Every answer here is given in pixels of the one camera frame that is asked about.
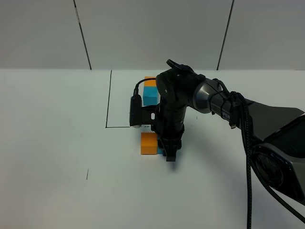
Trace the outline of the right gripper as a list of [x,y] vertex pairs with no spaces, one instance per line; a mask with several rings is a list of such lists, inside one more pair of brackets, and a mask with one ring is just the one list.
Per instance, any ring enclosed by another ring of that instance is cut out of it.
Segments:
[[181,104],[157,105],[152,130],[157,134],[157,146],[167,162],[175,162],[176,153],[181,149],[186,108]]

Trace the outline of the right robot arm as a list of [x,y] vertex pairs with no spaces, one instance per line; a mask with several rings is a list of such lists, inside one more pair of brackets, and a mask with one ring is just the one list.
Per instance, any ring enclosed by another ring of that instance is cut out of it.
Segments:
[[255,174],[291,199],[305,201],[305,115],[297,108],[272,107],[230,92],[217,79],[196,74],[168,60],[156,78],[160,103],[154,130],[167,161],[176,159],[187,107],[219,115],[242,132],[246,156]]

